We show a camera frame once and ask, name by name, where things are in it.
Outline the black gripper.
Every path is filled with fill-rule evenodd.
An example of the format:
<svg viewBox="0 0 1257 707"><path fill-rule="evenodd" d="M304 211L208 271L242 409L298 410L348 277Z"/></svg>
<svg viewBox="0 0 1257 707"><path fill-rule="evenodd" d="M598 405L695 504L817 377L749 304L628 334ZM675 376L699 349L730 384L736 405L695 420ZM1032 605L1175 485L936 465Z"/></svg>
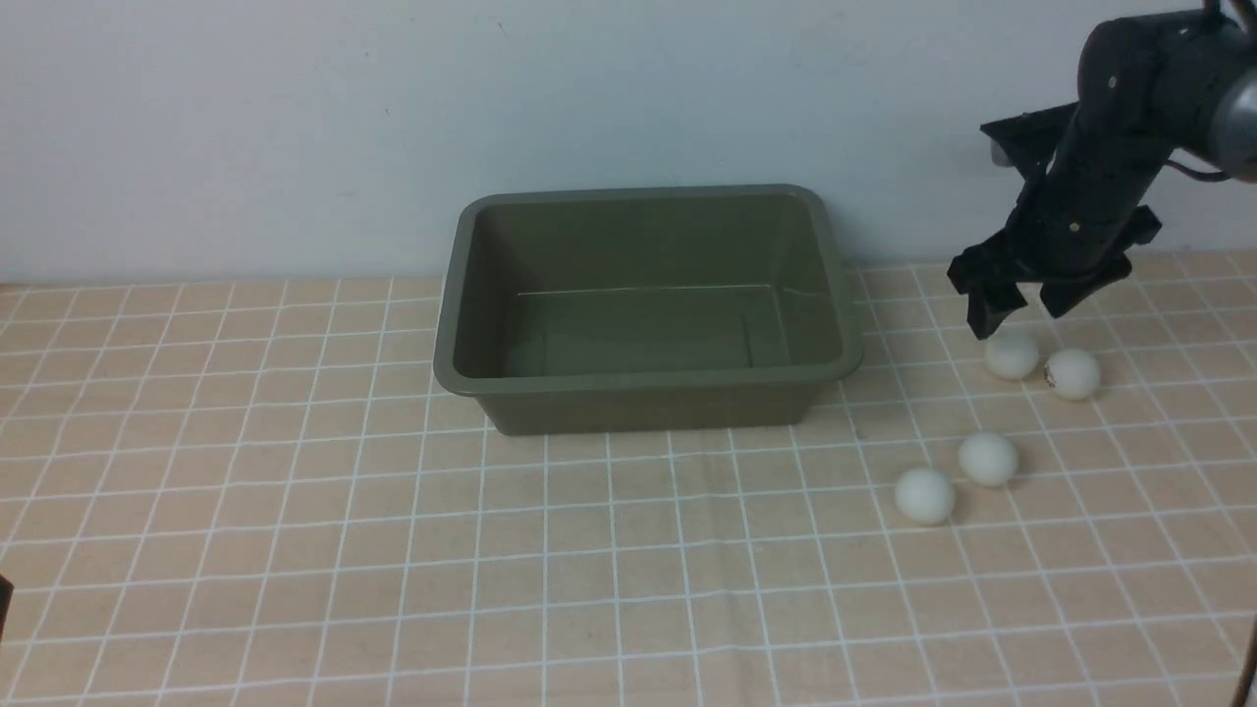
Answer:
<svg viewBox="0 0 1257 707"><path fill-rule="evenodd" d="M952 286L968 294L970 333L985 341L1023 309L1018 286L1040 286L1043 308L1058 320L1128 278L1128 250L1160 233L1143 198L1161 167L1161 138L1068 127L1055 157L1024 179L1006 225L949 265Z"/></svg>

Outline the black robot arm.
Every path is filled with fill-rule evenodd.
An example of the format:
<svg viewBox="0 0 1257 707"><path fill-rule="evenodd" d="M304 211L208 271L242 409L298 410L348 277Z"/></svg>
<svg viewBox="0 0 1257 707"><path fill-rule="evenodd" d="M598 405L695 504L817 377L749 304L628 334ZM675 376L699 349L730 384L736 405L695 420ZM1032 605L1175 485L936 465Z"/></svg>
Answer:
<svg viewBox="0 0 1257 707"><path fill-rule="evenodd" d="M1254 180L1253 3L1234 3L1234 18L1205 1L1100 23L1076 86L1072 103L982 126L1024 184L1006 225L947 270L979 340L1024 308L1022 286L1058 318L1126 278L1128 250L1160 230L1143 198L1178 148L1209 165L1177 166L1195 181Z"/></svg>

